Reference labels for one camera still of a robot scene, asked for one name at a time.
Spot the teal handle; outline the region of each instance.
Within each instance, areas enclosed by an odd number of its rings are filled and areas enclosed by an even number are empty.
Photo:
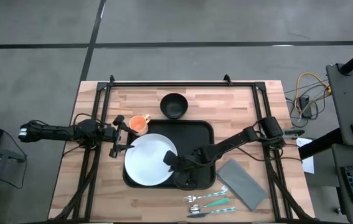
[[[213,193],[213,194],[203,195],[202,198],[220,196],[220,195],[226,195],[226,192],[217,192],[217,193]]]
[[[216,205],[221,205],[221,204],[225,204],[225,203],[229,203],[230,199],[227,198],[222,198],[220,200],[217,200],[215,202],[209,203],[208,205],[204,205],[204,208],[206,207],[212,207],[212,206],[216,206]]]
[[[212,211],[211,213],[234,212],[234,211],[236,211],[236,207],[215,210],[215,211]]]

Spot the white paper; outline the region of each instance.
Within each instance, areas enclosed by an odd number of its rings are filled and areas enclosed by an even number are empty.
[[[311,143],[312,140],[310,139],[305,139],[305,138],[297,138],[296,139],[296,145],[301,147],[304,146],[308,143]],[[306,158],[302,161],[302,166],[303,166],[303,171],[314,174],[314,164],[313,164],[313,156]]]

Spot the fork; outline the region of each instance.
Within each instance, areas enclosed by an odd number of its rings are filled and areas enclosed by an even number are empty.
[[[207,198],[207,197],[214,197],[214,196],[220,196],[220,195],[226,195],[226,192],[216,192],[216,193],[212,193],[212,194],[207,194],[207,195],[203,195],[203,196],[193,196],[193,195],[189,195],[189,196],[186,196],[183,198],[183,202],[194,202],[196,201],[197,199],[200,199],[200,198]]]

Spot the white plate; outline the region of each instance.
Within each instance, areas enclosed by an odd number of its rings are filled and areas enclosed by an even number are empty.
[[[173,173],[163,162],[165,153],[171,150],[177,155],[176,147],[167,137],[146,134],[134,140],[134,146],[125,155],[125,169],[136,183],[154,186],[167,180]]]

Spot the black bowl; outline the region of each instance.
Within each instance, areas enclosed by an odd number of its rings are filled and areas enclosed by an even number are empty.
[[[188,106],[187,99],[178,93],[164,96],[159,104],[162,113],[170,119],[181,118],[186,113]]]

